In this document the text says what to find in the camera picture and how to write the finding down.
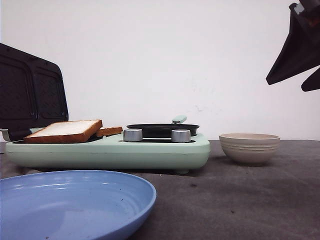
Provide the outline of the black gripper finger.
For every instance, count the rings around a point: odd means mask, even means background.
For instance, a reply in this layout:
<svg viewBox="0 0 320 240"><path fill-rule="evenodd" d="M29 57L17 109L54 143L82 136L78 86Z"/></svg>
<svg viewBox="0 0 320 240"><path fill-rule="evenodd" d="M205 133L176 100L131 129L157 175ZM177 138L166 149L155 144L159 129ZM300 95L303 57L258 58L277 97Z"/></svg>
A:
<svg viewBox="0 0 320 240"><path fill-rule="evenodd" d="M289 33L266 76L269 85L320 66L320 2L301 0L289 9Z"/></svg>
<svg viewBox="0 0 320 240"><path fill-rule="evenodd" d="M320 69L312 73L301 85L304 92L310 92L320 89Z"/></svg>

